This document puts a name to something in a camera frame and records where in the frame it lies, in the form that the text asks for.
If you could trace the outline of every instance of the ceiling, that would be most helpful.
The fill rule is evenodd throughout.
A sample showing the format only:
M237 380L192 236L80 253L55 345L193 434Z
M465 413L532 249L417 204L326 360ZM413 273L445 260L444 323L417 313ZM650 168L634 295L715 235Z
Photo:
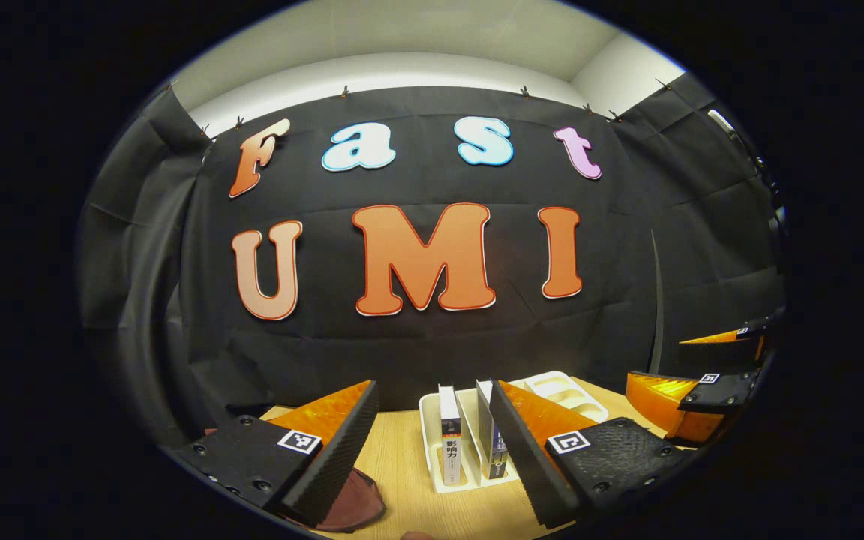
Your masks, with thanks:
M619 33L554 0L309 0L190 62L175 94L192 110L284 69L390 52L493 59L572 81Z

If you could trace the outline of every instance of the book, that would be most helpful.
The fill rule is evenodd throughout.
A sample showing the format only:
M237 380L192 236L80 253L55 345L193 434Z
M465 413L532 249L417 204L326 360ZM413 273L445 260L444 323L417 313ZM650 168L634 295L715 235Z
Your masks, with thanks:
M505 475L505 464L509 459L509 449L506 448L502 434L495 424L489 410L491 398L491 380L476 380L476 393L479 400L479 443L482 447L484 460L482 474L487 479L500 479Z
M462 417L452 386L439 386L439 417L442 419L442 483L462 483Z

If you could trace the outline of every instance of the pink letter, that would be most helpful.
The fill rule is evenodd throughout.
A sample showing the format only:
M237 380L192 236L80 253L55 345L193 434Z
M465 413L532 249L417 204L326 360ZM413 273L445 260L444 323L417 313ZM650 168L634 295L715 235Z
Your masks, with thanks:
M572 127L563 127L552 133L553 137L565 143L565 151L568 153L568 158L572 161L572 166L579 171L583 177L590 180L598 180L602 176L602 169L598 164L589 163L589 158L586 157L586 150L593 149L593 145L589 141L575 133Z

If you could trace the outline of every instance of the white wall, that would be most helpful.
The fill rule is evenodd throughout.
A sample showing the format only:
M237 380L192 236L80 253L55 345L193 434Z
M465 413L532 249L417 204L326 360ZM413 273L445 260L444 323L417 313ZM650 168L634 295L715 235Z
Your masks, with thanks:
M631 35L618 34L571 83L593 112L609 117L609 110L624 113L660 89L656 79L669 83L683 73L685 69L661 52Z
M179 81L175 95L182 93ZM471 86L477 89L519 92L582 107L587 99L570 83L524 67L490 59L436 52L378 52L333 58L264 76L197 106L189 112L210 137L236 126L236 116L246 120L300 103L336 96L343 86L349 92L391 89L399 86Z

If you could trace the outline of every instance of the black fabric backdrop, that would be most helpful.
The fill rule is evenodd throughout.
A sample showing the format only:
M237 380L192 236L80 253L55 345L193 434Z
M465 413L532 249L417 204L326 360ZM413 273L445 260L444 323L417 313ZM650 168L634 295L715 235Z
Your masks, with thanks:
M706 116L714 105L707 92L689 76L672 86L622 122L493 90L373 90L250 120L211 146L167 90L141 119L168 127L154 129L156 137L126 133L83 212L85 327L142 425L166 443L224 416L298 406L363 379L379 380L384 410L414 408L436 383L467 387L476 377L549 370L621 392L629 370L662 372L681 339L735 328L782 303L766 189ZM464 116L504 121L513 160L462 161L452 127ZM240 144L279 119L292 127L260 183L230 199ZM369 121L391 129L393 163L325 171L332 134ZM602 178L572 168L552 137L563 127L590 141ZM401 206L427 242L443 209L458 202L490 209L484 257L495 305L449 312L433 301L418 311L406 301L394 316L357 314L365 253L353 212ZM548 243L536 212L545 206L580 215L583 290L571 298L542 296ZM263 233L259 283L271 294L278 276L265 237L290 219L303 224L298 305L282 321L260 320L239 298L231 239Z

